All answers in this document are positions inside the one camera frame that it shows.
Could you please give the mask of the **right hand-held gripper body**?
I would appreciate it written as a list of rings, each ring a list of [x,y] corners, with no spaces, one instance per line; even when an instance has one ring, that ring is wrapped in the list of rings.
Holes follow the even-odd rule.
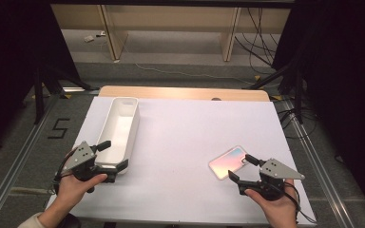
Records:
[[[249,187],[239,187],[239,192],[244,195],[246,189],[252,189],[266,200],[279,200],[283,197],[286,179],[304,180],[305,176],[276,159],[269,159],[259,167],[259,180],[247,180]]]

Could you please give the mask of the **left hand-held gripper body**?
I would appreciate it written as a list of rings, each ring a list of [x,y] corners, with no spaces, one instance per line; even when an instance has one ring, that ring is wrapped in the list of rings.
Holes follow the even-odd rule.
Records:
[[[107,174],[104,183],[113,183],[117,174],[110,173],[106,168],[95,163],[97,153],[90,149],[92,145],[81,142],[60,164],[60,179],[66,175],[73,175],[79,181],[88,181],[99,174]]]

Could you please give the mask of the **iridescent phone case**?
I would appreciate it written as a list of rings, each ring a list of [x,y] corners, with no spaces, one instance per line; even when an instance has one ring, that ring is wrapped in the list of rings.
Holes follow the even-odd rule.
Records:
[[[208,166],[219,180],[224,180],[229,171],[235,172],[247,164],[246,155],[247,152],[237,145],[210,161]]]

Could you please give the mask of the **white plastic bin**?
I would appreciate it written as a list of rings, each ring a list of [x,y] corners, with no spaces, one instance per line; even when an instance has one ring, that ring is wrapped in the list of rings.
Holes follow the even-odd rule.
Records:
[[[116,97],[110,103],[97,143],[111,141],[111,146],[98,153],[95,162],[109,168],[129,160],[140,122],[139,100]]]

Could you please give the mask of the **person's left hand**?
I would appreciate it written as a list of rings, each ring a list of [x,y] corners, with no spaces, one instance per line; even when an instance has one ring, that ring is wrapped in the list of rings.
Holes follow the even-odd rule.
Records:
[[[63,209],[71,210],[81,201],[89,189],[103,182],[106,178],[107,174],[99,174],[87,181],[77,180],[73,175],[63,177],[55,203]]]

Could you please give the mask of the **person's right hand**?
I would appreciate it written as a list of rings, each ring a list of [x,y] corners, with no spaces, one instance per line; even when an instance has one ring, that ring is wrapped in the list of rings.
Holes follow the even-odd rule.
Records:
[[[272,228],[298,228],[297,207],[289,198],[269,201],[252,189],[246,189],[245,194],[259,205]]]

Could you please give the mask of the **white table sheet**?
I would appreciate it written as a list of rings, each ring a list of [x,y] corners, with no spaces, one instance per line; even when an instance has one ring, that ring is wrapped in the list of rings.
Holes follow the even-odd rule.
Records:
[[[271,102],[141,99],[125,174],[100,184],[72,213],[80,219],[191,225],[261,225],[259,206],[208,163],[234,146],[288,166],[294,160]]]

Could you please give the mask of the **dark rounded object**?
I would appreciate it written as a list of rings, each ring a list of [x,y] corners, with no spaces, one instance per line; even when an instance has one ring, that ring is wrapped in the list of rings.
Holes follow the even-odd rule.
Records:
[[[57,228],[81,228],[81,227],[82,227],[81,221],[72,214],[67,214],[57,226]]]

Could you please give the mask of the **black metal stand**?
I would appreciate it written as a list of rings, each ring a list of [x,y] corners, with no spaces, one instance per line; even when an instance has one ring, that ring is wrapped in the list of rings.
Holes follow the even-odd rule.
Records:
[[[277,78],[281,77],[281,81],[279,83],[279,94],[280,95],[288,95],[291,90],[295,91],[295,117],[297,118],[300,124],[303,123],[301,117],[301,97],[302,97],[302,75],[301,71],[299,70],[298,62],[291,61],[287,65],[283,66],[282,68],[278,69],[275,73],[269,75],[263,80],[256,82],[254,85],[250,85],[247,89],[259,89],[262,86],[265,86]]]
[[[87,91],[97,90],[97,87],[84,83],[80,79],[77,70],[74,70],[72,73],[67,73],[55,66],[42,65],[37,67],[33,73],[36,104],[35,124],[40,123],[45,114],[43,86],[48,89],[50,94],[64,95],[65,90],[64,87],[60,85],[60,80],[69,81]]]

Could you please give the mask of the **wooden table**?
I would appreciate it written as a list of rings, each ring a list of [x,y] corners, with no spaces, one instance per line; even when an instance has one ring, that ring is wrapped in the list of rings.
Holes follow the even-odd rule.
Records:
[[[105,85],[100,97],[136,97],[145,99],[185,99],[209,101],[269,102],[263,90],[195,88],[195,87],[155,87]]]

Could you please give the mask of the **black curtain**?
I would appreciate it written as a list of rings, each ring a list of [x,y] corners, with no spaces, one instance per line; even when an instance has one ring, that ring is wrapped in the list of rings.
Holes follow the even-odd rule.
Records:
[[[302,58],[315,111],[365,196],[365,0],[294,0],[274,67],[322,26]]]
[[[49,1],[0,0],[0,137],[35,73],[46,82],[79,78]]]

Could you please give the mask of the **beige wooden shelf unit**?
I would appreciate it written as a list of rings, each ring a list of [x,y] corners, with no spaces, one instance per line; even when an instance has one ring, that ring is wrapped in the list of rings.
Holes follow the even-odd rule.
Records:
[[[222,59],[231,58],[237,33],[281,34],[288,9],[169,6],[71,5],[51,6],[61,29],[102,30],[107,35],[110,58],[126,50],[132,30],[217,32]]]

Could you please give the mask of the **metal floor rail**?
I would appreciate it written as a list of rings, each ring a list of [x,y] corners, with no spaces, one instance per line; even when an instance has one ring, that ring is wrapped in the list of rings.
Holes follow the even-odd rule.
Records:
[[[31,129],[26,141],[22,145],[18,155],[16,156],[13,164],[11,165],[7,175],[4,177],[3,181],[0,184],[0,211],[10,193],[11,187],[15,184],[21,170],[23,169],[31,150],[34,145],[38,141],[45,125],[47,122],[47,118],[52,110],[52,108],[56,105],[59,100],[58,95],[51,95],[47,101],[46,106],[43,108],[43,116],[40,121],[37,122],[33,128]]]
[[[291,114],[290,117],[292,119],[291,125],[296,132],[295,138],[301,142],[309,163],[317,176],[318,183],[330,204],[339,226],[341,228],[355,228],[345,203],[340,198],[339,193],[329,177],[329,173],[326,171],[310,137],[306,133],[305,127],[298,122],[295,114]]]

